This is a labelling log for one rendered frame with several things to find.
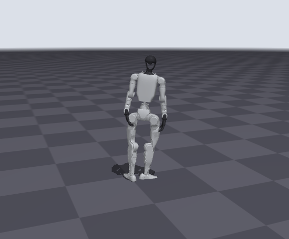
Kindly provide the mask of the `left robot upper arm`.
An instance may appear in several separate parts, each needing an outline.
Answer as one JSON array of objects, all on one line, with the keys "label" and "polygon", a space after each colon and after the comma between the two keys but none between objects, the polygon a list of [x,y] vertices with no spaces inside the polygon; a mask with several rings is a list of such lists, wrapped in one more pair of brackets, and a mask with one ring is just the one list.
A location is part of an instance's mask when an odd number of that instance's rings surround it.
[{"label": "left robot upper arm", "polygon": [[136,86],[136,80],[138,80],[138,75],[139,74],[132,74],[131,75],[131,80],[130,80],[130,85],[129,85],[129,95],[128,97],[133,98],[135,93],[134,93],[134,89]]}]

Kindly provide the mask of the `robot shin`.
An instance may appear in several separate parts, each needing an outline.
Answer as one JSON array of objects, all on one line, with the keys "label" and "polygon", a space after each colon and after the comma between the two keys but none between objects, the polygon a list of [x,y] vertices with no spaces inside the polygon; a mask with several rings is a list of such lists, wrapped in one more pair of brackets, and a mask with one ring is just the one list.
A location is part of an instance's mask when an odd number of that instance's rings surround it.
[{"label": "robot shin", "polygon": [[135,163],[137,159],[137,152],[134,151],[134,145],[132,143],[128,146],[128,163],[129,163],[129,175],[134,175],[135,172]]},{"label": "robot shin", "polygon": [[144,174],[148,175],[152,163],[154,149],[152,145],[147,145],[144,152]]}]

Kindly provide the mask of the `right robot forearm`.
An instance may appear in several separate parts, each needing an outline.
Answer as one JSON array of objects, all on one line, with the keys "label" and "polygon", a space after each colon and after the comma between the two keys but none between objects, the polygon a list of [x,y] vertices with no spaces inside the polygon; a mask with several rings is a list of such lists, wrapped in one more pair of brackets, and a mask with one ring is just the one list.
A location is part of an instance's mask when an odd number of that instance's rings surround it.
[{"label": "right robot forearm", "polygon": [[[163,118],[163,115],[167,113],[167,108],[166,108],[166,105],[167,105],[167,103],[166,103],[166,96],[165,96],[165,102],[160,103],[160,105],[161,105],[161,113],[162,113],[161,117]],[[167,114],[166,114],[166,117],[167,117]]]}]

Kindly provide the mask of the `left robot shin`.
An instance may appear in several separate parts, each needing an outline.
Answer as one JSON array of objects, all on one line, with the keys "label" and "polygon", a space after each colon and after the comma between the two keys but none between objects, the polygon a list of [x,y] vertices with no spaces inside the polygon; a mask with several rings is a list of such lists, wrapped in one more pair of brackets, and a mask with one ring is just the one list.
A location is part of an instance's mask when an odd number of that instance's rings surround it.
[{"label": "left robot shin", "polygon": [[135,172],[135,163],[137,159],[137,152],[134,151],[134,145],[132,143],[128,146],[128,163],[129,163],[129,175],[134,175]]}]

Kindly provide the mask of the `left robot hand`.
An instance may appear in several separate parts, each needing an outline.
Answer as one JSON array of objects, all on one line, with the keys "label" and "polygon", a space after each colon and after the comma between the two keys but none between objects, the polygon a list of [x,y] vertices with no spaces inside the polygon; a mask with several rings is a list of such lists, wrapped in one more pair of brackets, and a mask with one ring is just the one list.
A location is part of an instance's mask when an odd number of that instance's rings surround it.
[{"label": "left robot hand", "polygon": [[124,115],[126,116],[126,120],[127,120],[128,124],[129,124],[130,126],[134,126],[134,125],[131,124],[131,122],[129,121],[129,111],[128,111],[128,109],[125,109],[125,114],[124,114]]}]

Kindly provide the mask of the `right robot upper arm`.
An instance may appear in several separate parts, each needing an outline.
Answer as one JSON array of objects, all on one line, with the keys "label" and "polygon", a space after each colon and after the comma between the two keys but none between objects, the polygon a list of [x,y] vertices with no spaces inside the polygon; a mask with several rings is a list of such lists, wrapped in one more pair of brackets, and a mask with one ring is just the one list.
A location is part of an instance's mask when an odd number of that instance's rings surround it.
[{"label": "right robot upper arm", "polygon": [[157,82],[160,84],[159,86],[159,101],[165,102],[165,79],[163,77],[157,77]]}]

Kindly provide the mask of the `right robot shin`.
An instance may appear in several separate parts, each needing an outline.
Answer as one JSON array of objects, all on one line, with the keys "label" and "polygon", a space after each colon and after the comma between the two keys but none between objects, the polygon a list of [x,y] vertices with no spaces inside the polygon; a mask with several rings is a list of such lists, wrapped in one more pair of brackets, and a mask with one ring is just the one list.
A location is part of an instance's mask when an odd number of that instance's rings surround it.
[{"label": "right robot shin", "polygon": [[144,174],[148,175],[152,163],[154,149],[152,145],[147,145],[144,152]]}]

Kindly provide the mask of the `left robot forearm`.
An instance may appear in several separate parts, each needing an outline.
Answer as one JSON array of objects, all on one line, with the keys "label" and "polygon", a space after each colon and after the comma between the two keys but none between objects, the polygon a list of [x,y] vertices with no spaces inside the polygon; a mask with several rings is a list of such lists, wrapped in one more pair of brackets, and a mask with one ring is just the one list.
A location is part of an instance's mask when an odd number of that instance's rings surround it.
[{"label": "left robot forearm", "polygon": [[[131,107],[131,101],[132,99],[131,98],[128,98],[128,95],[129,95],[129,91],[127,92],[127,97],[126,97],[126,102],[125,102],[125,109],[130,109]],[[124,109],[124,113],[125,113],[125,109]]]}]

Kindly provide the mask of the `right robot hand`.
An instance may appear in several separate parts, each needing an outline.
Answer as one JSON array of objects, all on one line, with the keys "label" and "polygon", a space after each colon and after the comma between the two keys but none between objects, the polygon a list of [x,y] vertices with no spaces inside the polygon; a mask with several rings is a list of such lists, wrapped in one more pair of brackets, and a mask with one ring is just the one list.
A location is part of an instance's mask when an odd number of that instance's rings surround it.
[{"label": "right robot hand", "polygon": [[165,123],[166,123],[166,114],[164,114],[163,115],[163,118],[162,118],[162,125],[159,127],[159,128],[161,128],[158,132],[161,132],[161,131],[163,131],[163,129],[164,129],[164,126],[165,126]]}]

